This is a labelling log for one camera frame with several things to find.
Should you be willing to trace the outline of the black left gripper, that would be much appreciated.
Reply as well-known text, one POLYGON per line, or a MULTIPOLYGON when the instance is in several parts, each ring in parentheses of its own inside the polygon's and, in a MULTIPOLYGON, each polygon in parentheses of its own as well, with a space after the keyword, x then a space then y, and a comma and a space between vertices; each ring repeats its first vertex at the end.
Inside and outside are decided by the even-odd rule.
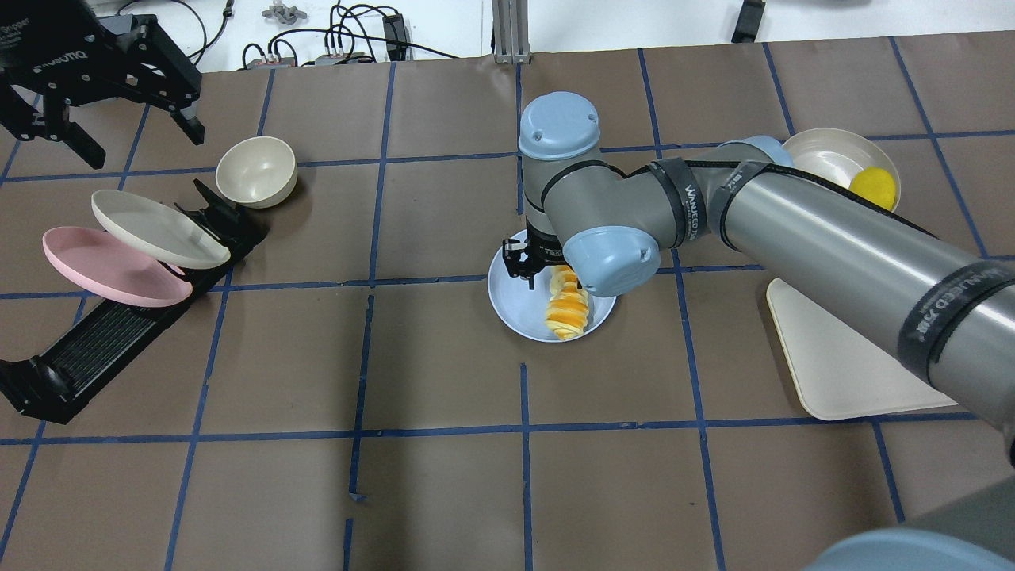
POLYGON ((198 118, 201 72, 153 14, 98 16, 86 1, 2 3, 2 94, 18 88, 41 101, 37 135, 62 142, 92 169, 106 152, 71 119, 70 108, 124 98, 164 109, 193 145, 205 142, 198 118))

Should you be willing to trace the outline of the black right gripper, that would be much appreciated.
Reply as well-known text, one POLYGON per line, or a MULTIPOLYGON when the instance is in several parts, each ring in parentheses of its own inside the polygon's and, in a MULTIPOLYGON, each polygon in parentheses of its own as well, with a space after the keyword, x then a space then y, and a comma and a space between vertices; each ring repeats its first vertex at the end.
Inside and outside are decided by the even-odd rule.
POLYGON ((536 228, 526 228, 523 238, 503 241, 503 261, 511 278, 526 279, 528 289, 535 289, 535 278, 549 266, 568 264, 556 235, 536 228))

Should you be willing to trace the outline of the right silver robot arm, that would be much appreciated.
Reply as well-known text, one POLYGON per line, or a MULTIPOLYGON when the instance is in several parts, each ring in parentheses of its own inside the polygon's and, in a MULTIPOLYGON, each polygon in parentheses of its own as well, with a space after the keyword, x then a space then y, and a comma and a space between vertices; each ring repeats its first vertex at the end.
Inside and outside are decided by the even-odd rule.
POLYGON ((791 165, 775 138, 721 144, 631 174, 599 151, 597 109, 540 95, 519 116, 527 237, 503 242, 507 274, 566 264, 581 288, 638 288, 663 249, 714 234, 951 397, 1013 456, 1013 270, 791 165))

